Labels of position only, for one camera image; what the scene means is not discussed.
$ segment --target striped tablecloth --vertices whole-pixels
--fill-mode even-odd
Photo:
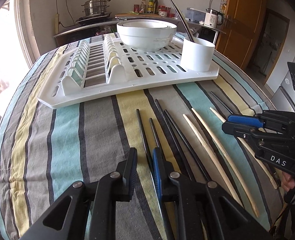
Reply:
[[[103,36],[90,38],[90,42]],[[210,91],[235,113],[253,115],[274,109],[266,95],[238,67],[218,52],[213,60],[220,75],[213,81],[163,86],[50,109],[37,100],[43,81],[55,62],[74,42],[41,56],[17,88],[0,123],[0,232],[4,239],[18,239],[74,181],[93,182],[115,170],[130,147],[138,150],[138,182],[129,203],[117,204],[117,239],[166,239],[157,199],[135,114],[141,110],[150,149],[155,147],[148,118],[153,118],[167,160],[176,171],[186,170],[154,103],[168,109],[206,166],[212,179],[227,189],[221,175],[182,117],[186,114],[205,136],[245,206],[249,200],[212,138],[196,120],[191,107],[205,119],[227,149],[244,177],[258,206],[257,219],[266,229],[279,215],[283,202],[257,162],[238,140],[221,130],[221,121],[209,110],[229,115]],[[196,179],[203,182],[190,154],[185,155]]]

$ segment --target yellow stripe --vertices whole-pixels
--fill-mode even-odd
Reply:
[[[174,169],[176,171],[180,172],[180,169],[173,156],[171,148],[169,147],[168,141],[166,140],[163,134],[162,128],[159,122],[157,121],[154,112],[150,106],[150,103],[147,97],[145,96],[143,90],[119,94],[117,95],[117,99],[129,145],[130,147],[135,147],[138,151],[137,173],[142,184],[145,197],[147,199],[148,205],[151,209],[153,218],[161,234],[161,237],[162,239],[166,239],[166,234],[164,231],[161,215],[157,205],[157,198],[155,196],[153,189],[153,182],[151,180],[150,170],[144,152],[142,138],[140,136],[140,128],[135,113],[136,109],[140,109],[142,122],[150,150],[156,147],[153,133],[148,121],[149,118],[152,118],[155,124],[155,128],[157,130],[157,134],[160,138],[160,142],[166,160],[172,162]]]
[[[28,139],[29,128],[38,102],[37,94],[39,93],[45,78],[48,76],[54,64],[62,55],[65,47],[66,46],[63,46],[57,50],[46,69],[43,70],[40,78],[29,95],[28,101],[21,116],[19,126],[15,133],[14,145],[11,153],[10,194],[12,198],[14,220],[20,237],[29,229],[29,217],[27,203],[25,202],[24,197],[25,189],[23,181],[25,165],[25,143]]]
[[[223,92],[229,97],[229,99],[236,105],[241,114],[243,115],[254,115],[254,111],[248,107],[244,102],[244,99],[235,92],[229,83],[227,83],[220,75],[214,82],[223,90]]]

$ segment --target cup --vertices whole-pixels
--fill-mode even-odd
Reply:
[[[198,72],[207,72],[214,54],[215,45],[212,42],[194,38],[191,42],[184,38],[182,48],[181,66]]]

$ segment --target plastic storage container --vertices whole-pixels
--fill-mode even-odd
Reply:
[[[190,19],[192,22],[204,22],[206,12],[194,8],[187,8],[185,18]]]

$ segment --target electric kettle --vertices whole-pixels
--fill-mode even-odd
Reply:
[[[221,16],[221,20],[219,23],[217,23],[218,20],[218,15]],[[224,20],[224,14],[220,13],[216,10],[213,9],[206,9],[206,14],[205,14],[205,20],[204,20],[204,25],[216,28],[217,25],[222,25]]]

